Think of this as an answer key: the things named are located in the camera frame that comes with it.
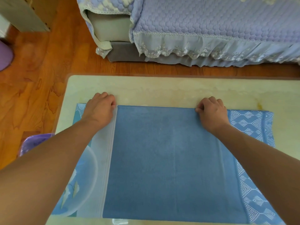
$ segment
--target table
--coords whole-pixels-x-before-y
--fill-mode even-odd
[[[215,96],[221,98],[228,109],[272,111],[276,148],[300,159],[300,81],[73,75],[68,79],[55,133],[72,125],[77,103],[86,103],[96,92],[104,91],[114,94],[119,105],[193,108],[203,97]],[[123,222],[112,219],[50,216],[47,225]],[[183,224],[145,220],[128,220],[128,223]]]

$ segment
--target folded fabric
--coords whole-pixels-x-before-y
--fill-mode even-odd
[[[235,128],[274,146],[273,113],[229,110],[228,117]],[[283,223],[194,109],[118,106],[112,135],[106,192],[93,199],[104,204],[96,217]]]

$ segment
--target person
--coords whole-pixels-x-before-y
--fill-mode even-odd
[[[80,121],[0,171],[0,224],[45,224],[92,137],[108,125],[115,97],[96,93]],[[216,136],[288,225],[300,221],[300,161],[230,125],[221,99],[196,107],[203,127]]]

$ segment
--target purple plastic bin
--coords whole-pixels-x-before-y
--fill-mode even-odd
[[[0,41],[0,71],[5,69],[13,60],[13,51]]]
[[[34,147],[38,146],[39,144],[43,143],[45,140],[48,140],[52,136],[52,133],[46,134],[39,134],[27,137],[20,149],[18,156],[22,156]]]

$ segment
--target hand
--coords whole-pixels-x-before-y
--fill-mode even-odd
[[[108,95],[107,92],[96,93],[87,102],[81,121],[88,122],[99,131],[110,123],[115,107],[116,101],[113,95]]]
[[[215,97],[204,98],[197,105],[195,111],[200,116],[203,127],[213,135],[224,125],[230,125],[227,116],[227,109],[221,99]]]

